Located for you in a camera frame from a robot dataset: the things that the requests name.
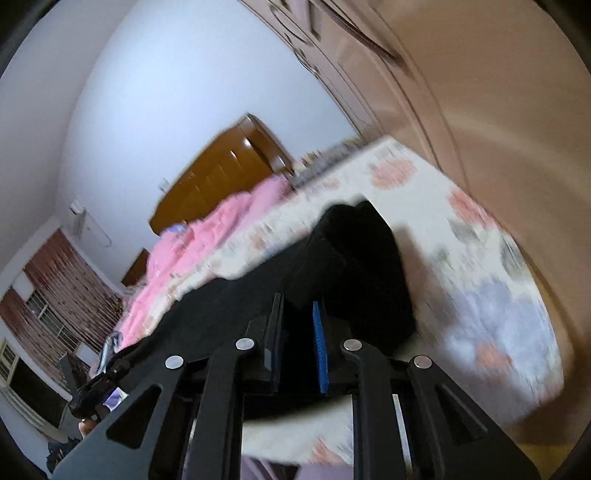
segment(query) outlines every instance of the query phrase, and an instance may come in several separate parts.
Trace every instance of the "ceiling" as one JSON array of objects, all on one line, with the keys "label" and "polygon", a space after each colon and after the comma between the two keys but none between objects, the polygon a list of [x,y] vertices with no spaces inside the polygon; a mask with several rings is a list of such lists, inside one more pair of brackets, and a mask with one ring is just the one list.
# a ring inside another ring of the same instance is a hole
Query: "ceiling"
[{"label": "ceiling", "polygon": [[136,1],[61,0],[0,77],[0,270],[53,215],[73,109],[100,52]]}]

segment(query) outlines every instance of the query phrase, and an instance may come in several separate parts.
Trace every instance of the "pink blanket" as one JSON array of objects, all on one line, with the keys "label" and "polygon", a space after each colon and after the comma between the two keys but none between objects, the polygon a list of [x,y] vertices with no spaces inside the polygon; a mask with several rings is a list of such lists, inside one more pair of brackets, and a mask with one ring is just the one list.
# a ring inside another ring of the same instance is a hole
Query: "pink blanket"
[{"label": "pink blanket", "polygon": [[272,176],[250,193],[230,195],[207,218],[165,231],[148,259],[147,285],[119,328],[123,334],[121,348],[133,345],[144,336],[143,321],[168,279],[189,273],[232,233],[260,218],[289,191],[289,183],[284,176]]}]

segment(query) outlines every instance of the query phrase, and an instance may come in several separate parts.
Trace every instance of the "metal rivet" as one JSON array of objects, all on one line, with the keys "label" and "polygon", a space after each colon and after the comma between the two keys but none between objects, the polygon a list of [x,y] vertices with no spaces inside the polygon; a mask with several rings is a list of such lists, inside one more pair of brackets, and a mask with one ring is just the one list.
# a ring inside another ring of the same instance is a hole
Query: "metal rivet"
[{"label": "metal rivet", "polygon": [[166,368],[168,368],[169,370],[176,370],[177,368],[182,367],[183,363],[184,359],[182,356],[172,355],[166,359],[164,365],[166,365]]},{"label": "metal rivet", "polygon": [[236,348],[239,350],[250,350],[255,346],[255,341],[252,338],[241,338],[236,341]]},{"label": "metal rivet", "polygon": [[433,362],[426,355],[417,355],[414,358],[414,364],[419,368],[429,368]]},{"label": "metal rivet", "polygon": [[349,340],[345,340],[343,346],[345,347],[345,350],[348,350],[349,352],[356,352],[361,349],[362,344],[359,340],[350,338]]}]

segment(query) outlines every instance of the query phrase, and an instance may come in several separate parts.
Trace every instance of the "floral mattress cover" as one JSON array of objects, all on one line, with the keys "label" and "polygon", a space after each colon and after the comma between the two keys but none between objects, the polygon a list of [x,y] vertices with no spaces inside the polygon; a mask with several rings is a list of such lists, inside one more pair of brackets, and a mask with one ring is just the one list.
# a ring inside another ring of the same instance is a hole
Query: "floral mattress cover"
[{"label": "floral mattress cover", "polygon": [[[308,184],[191,271],[171,277],[143,319],[215,277],[237,278],[306,235],[333,203],[367,198],[401,248],[418,333],[396,357],[433,358],[499,424],[554,398],[563,371],[550,318],[514,240],[436,168],[385,137]],[[352,463],[350,398],[247,422],[245,455]]]}]

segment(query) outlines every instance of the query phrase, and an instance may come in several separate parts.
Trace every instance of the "wardrobe handle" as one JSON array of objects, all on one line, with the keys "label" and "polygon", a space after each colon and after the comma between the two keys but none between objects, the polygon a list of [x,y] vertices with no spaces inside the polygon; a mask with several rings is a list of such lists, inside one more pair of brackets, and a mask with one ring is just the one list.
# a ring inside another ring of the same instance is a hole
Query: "wardrobe handle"
[{"label": "wardrobe handle", "polygon": [[299,35],[295,34],[292,29],[288,28],[281,20],[279,20],[279,17],[277,16],[279,8],[277,8],[277,6],[275,6],[273,3],[269,3],[269,10],[271,10],[273,17],[275,17],[275,20],[277,20],[281,24],[281,26],[285,28],[290,34],[292,34],[295,38],[305,43],[306,45],[312,45],[310,40],[308,40],[307,38],[302,38]]},{"label": "wardrobe handle", "polygon": [[303,65],[303,67],[308,70],[312,75],[318,78],[318,68],[316,66],[310,65],[308,60],[306,60],[303,52],[299,48],[293,48],[295,57],[299,60],[299,62]]},{"label": "wardrobe handle", "polygon": [[391,61],[400,68],[405,67],[404,59],[400,53],[394,51],[393,53],[386,50],[385,48],[378,45],[374,42],[371,38],[365,35],[360,29],[356,26],[351,24],[349,21],[345,20],[341,17],[329,4],[327,4],[324,0],[313,0],[314,3],[320,8],[326,15],[328,15],[333,22],[335,22],[340,28],[345,30],[349,35],[351,35],[355,40],[357,40],[362,45],[365,45],[371,51],[373,51],[376,55],[380,58]]}]

